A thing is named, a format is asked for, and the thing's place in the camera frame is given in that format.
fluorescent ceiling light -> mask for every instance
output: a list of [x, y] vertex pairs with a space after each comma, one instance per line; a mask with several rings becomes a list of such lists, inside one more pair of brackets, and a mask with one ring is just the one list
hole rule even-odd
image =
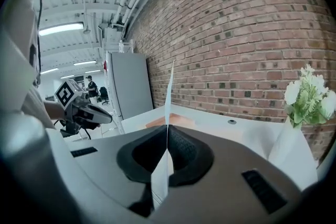
[[50, 34], [54, 34], [58, 32], [78, 30], [78, 29], [84, 29], [84, 24], [83, 23], [73, 23], [73, 24], [58, 25], [58, 26], [53, 26], [53, 27], [49, 27], [46, 29], [42, 29], [38, 33], [40, 36], [46, 36], [46, 35], [50, 35]]
[[97, 63], [96, 61], [88, 61], [88, 62], [77, 62], [74, 63], [74, 66], [79, 66], [79, 65], [86, 65], [87, 63]]
[[93, 73], [93, 72], [100, 72], [100, 70], [87, 71], [87, 72], [85, 72], [85, 73]]
[[49, 73], [49, 72], [53, 72], [53, 71], [56, 71], [56, 70], [58, 70], [58, 68], [54, 68], [54, 69], [50, 69], [50, 70], [47, 70], [47, 71], [43, 71], [43, 72], [41, 72], [41, 75]]
[[61, 79], [72, 78], [72, 77], [74, 77], [74, 76], [75, 76], [75, 75], [69, 75], [69, 76], [61, 77]]

paper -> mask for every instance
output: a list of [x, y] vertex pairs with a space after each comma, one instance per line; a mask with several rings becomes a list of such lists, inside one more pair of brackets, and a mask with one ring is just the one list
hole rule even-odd
[[[167, 125], [166, 148], [168, 148], [168, 128], [170, 118], [173, 74], [174, 74], [174, 62], [172, 64], [172, 72], [167, 87], [167, 96], [164, 104], [164, 117], [165, 117], [165, 123]], [[156, 169], [154, 170], [151, 176], [152, 196], [155, 210], [160, 206], [162, 201], [168, 195], [169, 176], [172, 175], [173, 173], [174, 173], [173, 160], [168, 152], [168, 149], [166, 149], [161, 160], [159, 161], [159, 164], [157, 165]]]

orange object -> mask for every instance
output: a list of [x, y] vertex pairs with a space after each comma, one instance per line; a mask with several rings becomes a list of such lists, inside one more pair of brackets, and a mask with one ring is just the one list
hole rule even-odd
[[[165, 119], [164, 117], [161, 117], [155, 121], [152, 121], [148, 124], [146, 124], [146, 128], [150, 128], [153, 126], [161, 126], [165, 124]], [[180, 116], [174, 113], [171, 113], [169, 116], [169, 124], [176, 125], [176, 126], [181, 126], [181, 127], [186, 127], [192, 129], [192, 127], [195, 126], [195, 121], [188, 119], [184, 116]]]

black clothing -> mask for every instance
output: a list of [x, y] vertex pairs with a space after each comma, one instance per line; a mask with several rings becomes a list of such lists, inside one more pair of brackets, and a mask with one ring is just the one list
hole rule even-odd
[[96, 97], [98, 95], [97, 85], [93, 81], [89, 82], [88, 88], [95, 89], [94, 91], [89, 91], [89, 97]]

gray device housing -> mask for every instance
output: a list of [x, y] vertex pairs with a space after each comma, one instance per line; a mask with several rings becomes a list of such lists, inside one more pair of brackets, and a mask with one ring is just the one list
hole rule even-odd
[[[32, 200], [59, 222], [81, 223], [274, 223], [300, 200], [297, 186], [247, 147], [195, 130], [176, 127], [206, 143], [214, 162], [196, 183], [170, 187], [158, 210], [147, 218], [128, 207], [145, 185], [129, 180], [117, 164], [124, 145], [157, 127], [90, 141], [66, 143], [34, 117], [0, 114], [1, 158]], [[97, 151], [74, 158], [71, 151]], [[243, 172], [257, 170], [287, 203], [269, 214]]]

